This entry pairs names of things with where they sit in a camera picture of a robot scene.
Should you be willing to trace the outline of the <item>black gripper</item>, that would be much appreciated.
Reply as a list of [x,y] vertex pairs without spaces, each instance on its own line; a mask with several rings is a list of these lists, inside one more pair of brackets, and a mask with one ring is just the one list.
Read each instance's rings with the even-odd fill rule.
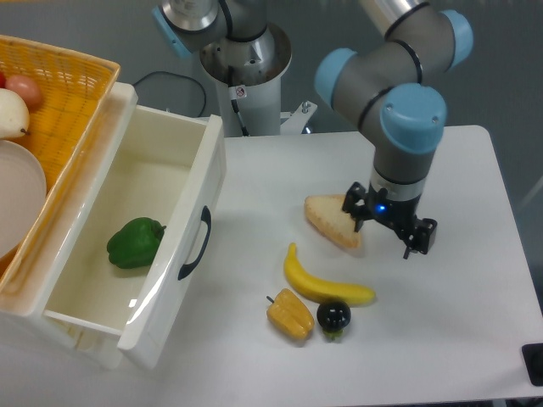
[[392,199],[387,188],[368,190],[354,182],[345,194],[342,210],[355,221],[355,232],[359,232],[367,220],[392,230],[406,245],[403,254],[408,259],[412,253],[427,254],[435,241],[438,222],[431,218],[417,217],[417,206],[421,194],[408,200]]

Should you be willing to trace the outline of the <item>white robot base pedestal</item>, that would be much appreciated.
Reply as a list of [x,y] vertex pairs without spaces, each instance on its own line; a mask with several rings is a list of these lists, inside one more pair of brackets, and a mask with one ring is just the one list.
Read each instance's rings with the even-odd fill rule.
[[225,137],[297,135],[308,130],[317,111],[311,101],[282,111],[282,77],[292,48],[286,33],[268,24],[250,42],[222,38],[204,47],[200,63],[213,80]]

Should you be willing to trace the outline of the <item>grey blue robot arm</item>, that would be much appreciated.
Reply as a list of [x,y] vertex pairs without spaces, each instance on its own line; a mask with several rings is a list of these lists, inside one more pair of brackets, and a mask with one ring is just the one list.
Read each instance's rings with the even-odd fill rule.
[[[426,254],[437,223],[416,211],[447,116],[428,80],[469,56],[473,31],[463,15],[436,11],[426,1],[365,1],[362,7],[383,45],[365,56],[336,49],[314,79],[319,97],[375,149],[368,186],[352,185],[343,210],[356,228],[375,220],[408,254]],[[178,56],[199,56],[216,84],[227,136],[276,135],[283,128],[281,79],[292,48],[269,21],[265,2],[164,1],[152,15]]]

